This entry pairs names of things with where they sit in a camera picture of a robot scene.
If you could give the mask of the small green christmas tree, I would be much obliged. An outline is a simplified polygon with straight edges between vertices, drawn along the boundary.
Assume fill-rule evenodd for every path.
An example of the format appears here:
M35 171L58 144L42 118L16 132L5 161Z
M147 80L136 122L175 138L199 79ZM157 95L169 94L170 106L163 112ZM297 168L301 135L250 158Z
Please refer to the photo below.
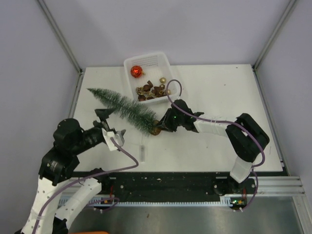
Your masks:
M144 135L157 136L161 129L157 127L156 113L148 106L139 103L127 96L103 88L87 89L99 102Z

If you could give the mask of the brown and gold ornament garland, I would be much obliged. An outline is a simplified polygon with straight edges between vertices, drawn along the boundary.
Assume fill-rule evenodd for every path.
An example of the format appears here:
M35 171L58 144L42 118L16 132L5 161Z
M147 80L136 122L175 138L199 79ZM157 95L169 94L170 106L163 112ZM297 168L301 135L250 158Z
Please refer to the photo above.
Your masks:
M147 81L146 84L144 84L141 87L137 87L135 89L137 100L148 101L148 100L153 100L156 98L162 98L166 96L167 94L170 95L171 94L170 90L168 90L167 92L165 91L166 83L162 84L159 82L159 85L155 86L150 80Z

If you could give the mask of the white plastic basket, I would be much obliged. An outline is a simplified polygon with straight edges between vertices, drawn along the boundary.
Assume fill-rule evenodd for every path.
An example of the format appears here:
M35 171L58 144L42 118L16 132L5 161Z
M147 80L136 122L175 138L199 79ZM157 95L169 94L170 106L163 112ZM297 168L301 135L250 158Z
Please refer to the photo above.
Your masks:
M142 68L143 75L135 78L131 75L133 66ZM128 58L124 61L124 70L129 90L134 100L138 98L138 89L148 84L161 85L160 79L165 78L167 82L174 78L170 63L163 52L154 52L145 55Z

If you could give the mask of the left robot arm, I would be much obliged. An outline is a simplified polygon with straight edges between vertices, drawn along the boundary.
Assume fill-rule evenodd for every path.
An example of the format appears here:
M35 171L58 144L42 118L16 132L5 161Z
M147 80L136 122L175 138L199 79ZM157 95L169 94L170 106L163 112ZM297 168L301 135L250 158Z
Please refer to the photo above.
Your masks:
M93 169L84 178L86 188L80 188L68 203L59 208L63 190L71 186L68 182L79 164L78 155L105 143L114 148L111 137L118 135L108 126L107 119L112 109L96 109L99 121L93 128L84 130L74 118L61 121L53 134L53 147L42 158L39 169L38 187L30 215L19 234L66 234L77 215L97 193L109 191L111 182L103 177L102 169Z

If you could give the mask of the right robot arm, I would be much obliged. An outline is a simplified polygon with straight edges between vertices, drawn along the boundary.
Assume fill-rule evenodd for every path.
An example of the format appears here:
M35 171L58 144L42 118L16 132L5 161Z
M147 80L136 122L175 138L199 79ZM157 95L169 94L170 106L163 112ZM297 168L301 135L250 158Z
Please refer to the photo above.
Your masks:
M195 133L209 133L229 139L237 158L230 171L228 188L239 193L245 188L245 180L256 167L254 162L262 155L260 164L264 163L264 149L270 143L265 131L247 113L242 113L231 121L222 117L207 119L203 112L192 112L186 102L177 99L155 127L166 132L175 132L178 127Z

